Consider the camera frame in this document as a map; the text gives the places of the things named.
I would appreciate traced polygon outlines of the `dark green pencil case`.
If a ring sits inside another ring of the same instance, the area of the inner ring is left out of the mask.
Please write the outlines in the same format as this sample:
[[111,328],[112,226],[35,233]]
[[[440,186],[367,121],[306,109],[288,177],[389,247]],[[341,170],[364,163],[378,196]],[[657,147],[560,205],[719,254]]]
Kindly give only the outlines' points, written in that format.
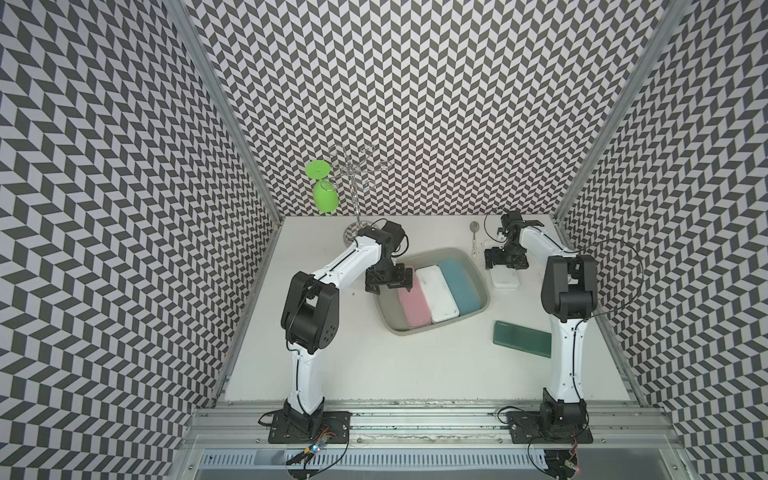
[[496,321],[492,341],[495,345],[543,358],[551,357],[551,334],[528,327]]

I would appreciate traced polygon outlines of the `translucent white pencil case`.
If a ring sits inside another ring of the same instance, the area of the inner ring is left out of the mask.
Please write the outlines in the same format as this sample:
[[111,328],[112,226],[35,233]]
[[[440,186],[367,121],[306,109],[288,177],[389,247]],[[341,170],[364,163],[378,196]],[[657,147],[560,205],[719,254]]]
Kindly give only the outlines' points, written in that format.
[[517,290],[520,278],[515,269],[506,266],[495,266],[489,270],[491,284],[495,290]]

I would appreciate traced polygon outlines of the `grey storage box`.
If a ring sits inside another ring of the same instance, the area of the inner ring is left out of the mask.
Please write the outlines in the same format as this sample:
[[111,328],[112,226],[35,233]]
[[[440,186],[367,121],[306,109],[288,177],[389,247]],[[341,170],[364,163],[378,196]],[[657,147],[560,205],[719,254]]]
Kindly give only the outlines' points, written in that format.
[[487,287],[468,254],[442,248],[406,256],[400,262],[413,270],[412,288],[384,288],[376,299],[390,332],[426,332],[466,320],[488,307]]

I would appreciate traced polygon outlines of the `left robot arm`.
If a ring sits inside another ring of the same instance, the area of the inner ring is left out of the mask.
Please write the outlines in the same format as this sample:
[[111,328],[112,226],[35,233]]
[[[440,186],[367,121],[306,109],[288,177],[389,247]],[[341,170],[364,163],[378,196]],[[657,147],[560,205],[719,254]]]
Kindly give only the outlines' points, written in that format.
[[314,363],[338,333],[341,291],[360,276],[365,291],[374,295],[383,287],[409,291],[413,270],[396,261],[407,239],[396,222],[367,225],[329,264],[292,277],[280,320],[292,358],[291,390],[281,419],[301,435],[313,438],[321,430],[325,398]]

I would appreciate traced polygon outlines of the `light blue pencil case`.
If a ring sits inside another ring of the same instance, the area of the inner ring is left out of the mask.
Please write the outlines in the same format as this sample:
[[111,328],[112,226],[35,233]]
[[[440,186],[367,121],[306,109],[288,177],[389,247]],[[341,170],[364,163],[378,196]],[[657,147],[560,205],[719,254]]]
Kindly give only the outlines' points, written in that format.
[[458,307],[459,315],[472,314],[482,308],[482,302],[467,270],[454,259],[438,264],[451,295]]

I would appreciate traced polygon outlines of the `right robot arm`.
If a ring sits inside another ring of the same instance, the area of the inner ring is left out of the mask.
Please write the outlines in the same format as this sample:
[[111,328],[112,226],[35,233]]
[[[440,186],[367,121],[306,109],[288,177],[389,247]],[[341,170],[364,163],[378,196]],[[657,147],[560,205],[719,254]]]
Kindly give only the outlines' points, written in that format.
[[501,247],[485,250],[485,268],[515,271],[534,257],[544,267],[541,304],[551,325],[550,380],[537,411],[506,414],[515,444],[589,444],[589,414],[583,392],[583,354],[588,321],[597,308],[596,261],[554,239],[544,224],[517,211],[501,216]]

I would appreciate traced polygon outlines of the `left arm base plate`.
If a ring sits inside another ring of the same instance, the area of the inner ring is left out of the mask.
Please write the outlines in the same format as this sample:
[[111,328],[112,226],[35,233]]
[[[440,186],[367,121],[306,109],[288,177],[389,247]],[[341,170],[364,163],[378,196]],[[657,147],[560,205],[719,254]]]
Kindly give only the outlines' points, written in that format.
[[329,444],[345,444],[349,440],[350,424],[349,411],[329,411],[306,416],[288,409],[273,417],[268,443],[309,445],[326,436]]

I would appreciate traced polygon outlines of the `pink pencil case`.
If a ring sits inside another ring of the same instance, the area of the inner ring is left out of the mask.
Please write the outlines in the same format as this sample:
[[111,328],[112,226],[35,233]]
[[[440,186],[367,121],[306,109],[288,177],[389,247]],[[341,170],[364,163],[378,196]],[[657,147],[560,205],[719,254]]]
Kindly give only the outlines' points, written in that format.
[[397,290],[398,301],[403,309],[407,325],[411,329],[425,327],[431,324],[432,316],[424,291],[417,280],[413,281],[410,289]]

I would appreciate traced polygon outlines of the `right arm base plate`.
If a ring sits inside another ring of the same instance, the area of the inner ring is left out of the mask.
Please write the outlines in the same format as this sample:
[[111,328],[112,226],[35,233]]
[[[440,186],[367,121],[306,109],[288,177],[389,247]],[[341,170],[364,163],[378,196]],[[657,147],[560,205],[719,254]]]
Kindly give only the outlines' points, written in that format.
[[525,411],[505,413],[512,442],[523,444],[592,444],[594,437],[586,425],[554,422],[545,424],[538,415]]

